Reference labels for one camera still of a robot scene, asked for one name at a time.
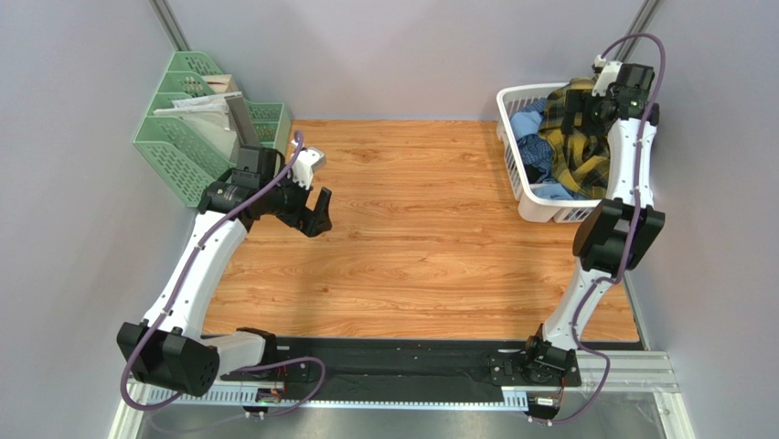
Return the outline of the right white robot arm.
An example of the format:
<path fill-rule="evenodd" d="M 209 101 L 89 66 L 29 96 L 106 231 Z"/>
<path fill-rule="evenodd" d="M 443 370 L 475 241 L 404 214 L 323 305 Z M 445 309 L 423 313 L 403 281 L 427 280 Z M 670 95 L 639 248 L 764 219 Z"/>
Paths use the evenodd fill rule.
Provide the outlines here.
<path fill-rule="evenodd" d="M 576 231 L 574 275 L 561 303 L 526 344 L 520 369 L 537 384 L 563 383 L 573 372 L 580 333 L 602 295 L 639 264 L 666 221 L 650 188 L 655 73 L 604 59 L 593 71 L 548 96 L 539 126 L 554 178 L 598 203 Z"/>

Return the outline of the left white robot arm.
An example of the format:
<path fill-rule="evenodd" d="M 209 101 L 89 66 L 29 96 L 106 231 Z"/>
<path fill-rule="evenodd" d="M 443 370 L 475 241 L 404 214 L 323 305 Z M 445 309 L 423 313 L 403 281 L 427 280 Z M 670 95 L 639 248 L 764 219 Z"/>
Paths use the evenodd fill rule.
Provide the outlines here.
<path fill-rule="evenodd" d="M 203 326 L 227 264 L 255 222 L 273 216 L 308 238 L 331 230 L 331 191 L 322 188 L 315 206 L 307 206 L 325 153 L 300 140 L 294 146 L 285 159 L 274 149 L 244 145 L 237 165 L 203 191 L 187 249 L 165 289 L 140 322 L 119 329 L 123 390 L 134 378 L 202 396 L 224 375 L 277 361 L 276 337 L 267 331 L 242 327 L 206 338 Z"/>

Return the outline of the yellow plaid long sleeve shirt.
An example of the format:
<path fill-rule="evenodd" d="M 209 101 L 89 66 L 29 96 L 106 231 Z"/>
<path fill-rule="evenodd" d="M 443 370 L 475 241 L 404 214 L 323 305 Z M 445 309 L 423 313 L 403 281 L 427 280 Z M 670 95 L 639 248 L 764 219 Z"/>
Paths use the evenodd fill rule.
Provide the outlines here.
<path fill-rule="evenodd" d="M 566 105 L 592 95 L 595 81 L 574 78 L 551 92 L 544 104 L 539 137 L 552 150 L 551 176 L 567 190 L 586 199 L 606 196 L 610 171 L 610 148 L 603 135 L 583 130 L 583 114 L 576 112 L 566 125 Z"/>

